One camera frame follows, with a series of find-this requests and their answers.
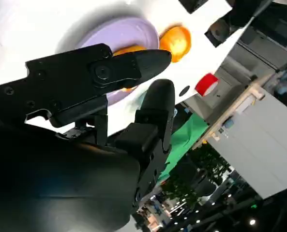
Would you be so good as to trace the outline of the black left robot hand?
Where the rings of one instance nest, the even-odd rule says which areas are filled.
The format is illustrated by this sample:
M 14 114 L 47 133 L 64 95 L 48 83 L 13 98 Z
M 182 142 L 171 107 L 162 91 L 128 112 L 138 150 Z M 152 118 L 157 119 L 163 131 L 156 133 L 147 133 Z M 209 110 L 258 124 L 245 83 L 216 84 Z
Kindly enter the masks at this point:
M 236 31 L 249 25 L 271 0 L 181 0 L 196 25 L 204 23 L 207 40 L 215 48 Z

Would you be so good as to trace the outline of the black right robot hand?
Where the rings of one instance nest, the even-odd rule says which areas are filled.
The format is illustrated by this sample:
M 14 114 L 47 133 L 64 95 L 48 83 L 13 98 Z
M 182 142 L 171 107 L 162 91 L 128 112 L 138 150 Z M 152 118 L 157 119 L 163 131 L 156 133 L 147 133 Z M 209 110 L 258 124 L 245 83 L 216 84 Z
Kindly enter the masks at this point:
M 171 151 L 171 53 L 114 56 L 106 44 L 26 62 L 0 85 L 0 232 L 114 232 L 155 186 Z M 152 80 L 107 146 L 107 93 Z

